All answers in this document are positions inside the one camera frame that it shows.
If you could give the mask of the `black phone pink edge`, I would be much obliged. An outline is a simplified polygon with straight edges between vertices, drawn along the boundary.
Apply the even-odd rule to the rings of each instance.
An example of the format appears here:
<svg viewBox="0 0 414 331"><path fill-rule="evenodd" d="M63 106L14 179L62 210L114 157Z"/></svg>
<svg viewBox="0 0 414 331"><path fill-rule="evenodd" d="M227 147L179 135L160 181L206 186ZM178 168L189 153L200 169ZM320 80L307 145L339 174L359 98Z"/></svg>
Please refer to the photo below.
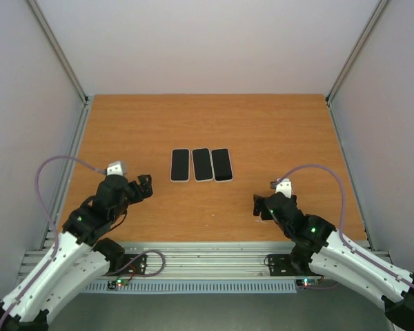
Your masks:
<svg viewBox="0 0 414 331"><path fill-rule="evenodd" d="M189 149L174 149L171 153L170 180L172 182L187 182L190 178Z"/></svg>

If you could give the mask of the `black phone dark edge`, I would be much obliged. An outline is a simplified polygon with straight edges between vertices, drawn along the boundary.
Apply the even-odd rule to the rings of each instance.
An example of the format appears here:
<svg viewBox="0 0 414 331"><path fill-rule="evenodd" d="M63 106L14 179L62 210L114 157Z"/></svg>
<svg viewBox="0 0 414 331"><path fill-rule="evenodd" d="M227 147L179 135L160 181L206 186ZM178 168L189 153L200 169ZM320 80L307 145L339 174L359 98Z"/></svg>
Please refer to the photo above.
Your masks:
<svg viewBox="0 0 414 331"><path fill-rule="evenodd" d="M208 148L192 150L193 170L195 181L204 182L213 180L213 168Z"/></svg>

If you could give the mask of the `black phone silver edge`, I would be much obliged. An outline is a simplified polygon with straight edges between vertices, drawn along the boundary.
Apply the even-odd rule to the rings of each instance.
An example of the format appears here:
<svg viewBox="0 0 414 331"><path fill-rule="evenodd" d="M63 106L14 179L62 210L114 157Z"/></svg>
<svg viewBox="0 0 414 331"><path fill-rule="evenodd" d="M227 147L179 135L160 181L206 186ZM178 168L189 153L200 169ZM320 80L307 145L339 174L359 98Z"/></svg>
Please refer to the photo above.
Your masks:
<svg viewBox="0 0 414 331"><path fill-rule="evenodd" d="M232 181L233 169L230 160L230 153L227 148L211 150L213 162L214 180Z"/></svg>

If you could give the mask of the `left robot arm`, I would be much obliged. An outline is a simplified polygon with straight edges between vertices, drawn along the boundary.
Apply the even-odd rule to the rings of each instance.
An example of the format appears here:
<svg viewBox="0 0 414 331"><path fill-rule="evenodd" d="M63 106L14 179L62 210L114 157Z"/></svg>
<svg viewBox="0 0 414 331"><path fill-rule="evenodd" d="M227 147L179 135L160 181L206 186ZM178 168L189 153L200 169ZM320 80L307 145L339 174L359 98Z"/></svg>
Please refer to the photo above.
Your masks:
<svg viewBox="0 0 414 331"><path fill-rule="evenodd" d="M152 196L152 177L108 175L96 194L73 210L54 245L0 300L0 330L47 330L56 313L98 277L126 268L125 250L106 237L128 207Z"/></svg>

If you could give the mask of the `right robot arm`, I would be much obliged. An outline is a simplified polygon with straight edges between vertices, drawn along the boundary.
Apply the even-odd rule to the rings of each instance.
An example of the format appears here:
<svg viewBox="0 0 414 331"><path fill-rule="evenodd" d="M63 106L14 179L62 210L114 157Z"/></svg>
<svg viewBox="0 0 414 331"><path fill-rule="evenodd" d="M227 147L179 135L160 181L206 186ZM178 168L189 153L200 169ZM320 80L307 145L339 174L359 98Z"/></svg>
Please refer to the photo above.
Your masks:
<svg viewBox="0 0 414 331"><path fill-rule="evenodd" d="M289 261L296 274L329 277L383 309L400 329L414 330L414 271L379 258L327 220L304 214L294 195L254 195L253 214L274 221L294 243Z"/></svg>

